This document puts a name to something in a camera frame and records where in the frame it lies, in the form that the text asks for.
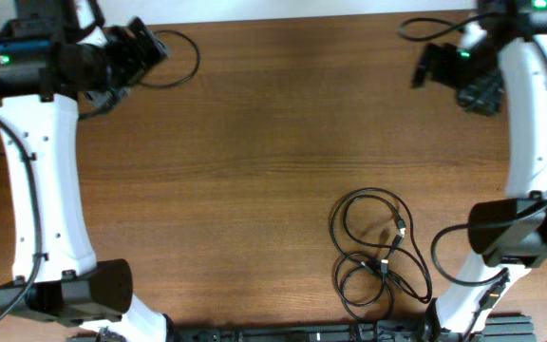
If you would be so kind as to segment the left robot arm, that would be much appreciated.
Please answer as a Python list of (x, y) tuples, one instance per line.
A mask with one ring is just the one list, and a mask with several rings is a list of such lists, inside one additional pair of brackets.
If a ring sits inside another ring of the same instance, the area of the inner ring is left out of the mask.
[(140, 19), (104, 30), (94, 1), (19, 1), (0, 32), (0, 135), (15, 221), (7, 315), (93, 331), (101, 340), (171, 341), (171, 319), (134, 293), (127, 261), (100, 261), (83, 215), (78, 96), (105, 113), (167, 56)]

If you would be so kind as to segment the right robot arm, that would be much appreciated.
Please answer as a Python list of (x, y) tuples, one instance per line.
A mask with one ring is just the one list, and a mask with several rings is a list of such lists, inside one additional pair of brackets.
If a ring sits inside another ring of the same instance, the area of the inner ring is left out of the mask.
[(412, 84), (453, 88), (459, 106), (485, 116), (505, 108), (510, 166), (505, 196), (476, 204), (463, 225), (470, 251), (419, 323), (379, 323), (406, 341), (531, 341), (524, 315), (495, 318), (508, 290), (547, 259), (547, 0), (480, 1), (460, 23), (459, 45), (422, 37)]

